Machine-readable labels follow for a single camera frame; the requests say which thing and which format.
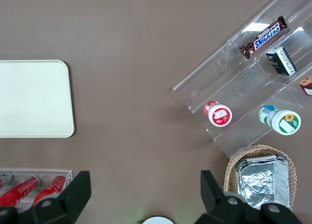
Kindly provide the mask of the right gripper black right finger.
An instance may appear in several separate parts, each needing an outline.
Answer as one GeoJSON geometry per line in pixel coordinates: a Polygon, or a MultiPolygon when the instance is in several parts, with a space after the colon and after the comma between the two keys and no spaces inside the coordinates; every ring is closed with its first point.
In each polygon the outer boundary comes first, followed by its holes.
{"type": "Polygon", "coordinates": [[[238,197],[225,195],[209,170],[201,171],[201,198],[206,213],[197,224],[260,224],[260,211],[251,208],[238,197]]]}

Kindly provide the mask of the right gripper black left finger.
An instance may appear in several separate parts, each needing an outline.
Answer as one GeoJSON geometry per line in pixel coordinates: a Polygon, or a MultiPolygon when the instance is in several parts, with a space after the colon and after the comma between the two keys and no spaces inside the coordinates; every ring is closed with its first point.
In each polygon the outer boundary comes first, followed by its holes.
{"type": "Polygon", "coordinates": [[[34,224],[74,224],[91,197],[89,171],[81,171],[59,194],[43,197],[31,214],[34,224]]]}

